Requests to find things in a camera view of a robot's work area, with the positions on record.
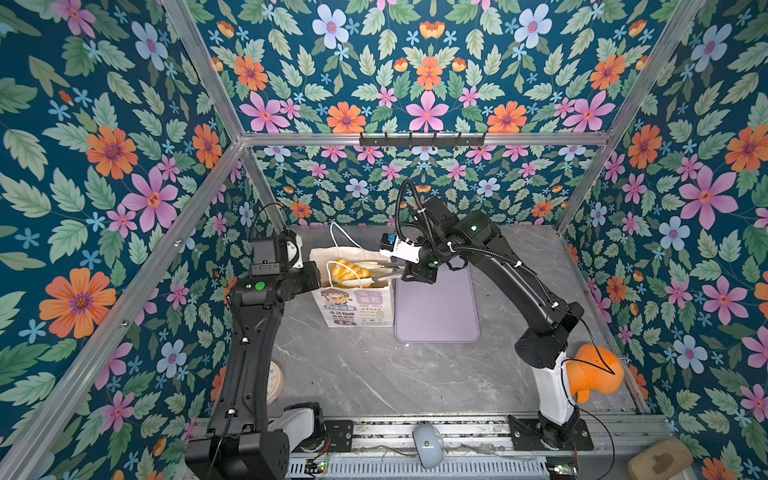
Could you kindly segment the metal tongs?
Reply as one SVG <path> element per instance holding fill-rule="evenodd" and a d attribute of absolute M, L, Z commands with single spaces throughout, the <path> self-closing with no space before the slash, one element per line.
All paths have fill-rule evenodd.
<path fill-rule="evenodd" d="M 384 260 L 359 261 L 356 262 L 356 265 L 370 273 L 369 277 L 358 281 L 361 286 L 378 284 L 400 278 L 405 271 L 404 264 Z"/>

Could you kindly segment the twisted bread top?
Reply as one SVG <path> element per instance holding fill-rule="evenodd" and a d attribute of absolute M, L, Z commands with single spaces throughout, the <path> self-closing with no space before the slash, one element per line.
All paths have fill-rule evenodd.
<path fill-rule="evenodd" d="M 343 259 L 330 261 L 327 270 L 332 285 L 362 288 L 373 283 L 372 274 L 368 269 Z"/>

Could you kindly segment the white paper bag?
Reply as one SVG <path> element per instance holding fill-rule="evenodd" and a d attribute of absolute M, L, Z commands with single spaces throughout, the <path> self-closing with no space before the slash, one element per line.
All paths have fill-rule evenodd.
<path fill-rule="evenodd" d="M 313 292 L 326 325 L 330 328 L 373 327 L 386 328 L 394 325 L 394 280 L 367 285 L 365 287 L 343 287 L 329 281 L 327 265 L 339 259 L 356 264 L 366 260 L 389 258 L 378 252 L 362 247 L 338 223 L 329 227 L 333 245 L 313 248 L 309 260 L 315 262 L 322 286 Z"/>

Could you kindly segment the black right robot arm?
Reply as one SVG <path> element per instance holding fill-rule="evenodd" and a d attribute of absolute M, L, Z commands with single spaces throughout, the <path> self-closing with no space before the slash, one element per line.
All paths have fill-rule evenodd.
<path fill-rule="evenodd" d="M 514 349 L 534 374 L 539 399 L 535 434 L 553 449 L 570 445 L 580 414 L 566 386 L 565 361 L 568 339 L 584 315 L 583 307 L 566 302 L 544 285 L 483 211 L 460 218 L 436 198 L 416 200 L 415 205 L 414 227 L 422 241 L 406 260 L 402 279 L 434 284 L 440 267 L 460 259 L 463 266 L 471 264 L 492 280 L 527 324 Z"/>

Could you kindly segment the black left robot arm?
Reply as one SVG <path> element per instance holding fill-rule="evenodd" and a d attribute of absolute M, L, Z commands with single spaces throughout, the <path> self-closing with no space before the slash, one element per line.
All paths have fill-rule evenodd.
<path fill-rule="evenodd" d="M 287 230 L 253 241 L 247 277 L 228 295 L 233 339 L 215 410 L 201 438 L 188 442 L 185 463 L 200 479 L 283 479 L 291 453 L 324 440 L 321 409 L 307 403 L 268 415 L 274 342 L 285 305 L 320 287 L 320 273 L 301 256 L 299 236 Z"/>

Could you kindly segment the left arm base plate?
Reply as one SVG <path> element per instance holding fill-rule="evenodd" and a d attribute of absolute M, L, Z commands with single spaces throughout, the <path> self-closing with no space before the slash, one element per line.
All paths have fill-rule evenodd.
<path fill-rule="evenodd" d="M 325 428 L 328 440 L 327 452 L 349 453 L 352 451 L 355 428 L 352 420 L 326 420 Z"/>

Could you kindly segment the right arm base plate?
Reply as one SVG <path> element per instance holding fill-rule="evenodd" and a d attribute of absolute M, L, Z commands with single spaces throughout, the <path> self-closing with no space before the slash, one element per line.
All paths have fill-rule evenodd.
<path fill-rule="evenodd" d="M 508 415 L 507 423 L 516 451 L 594 450 L 587 424 L 577 412 L 563 425 L 558 425 L 541 414 L 536 418 Z"/>

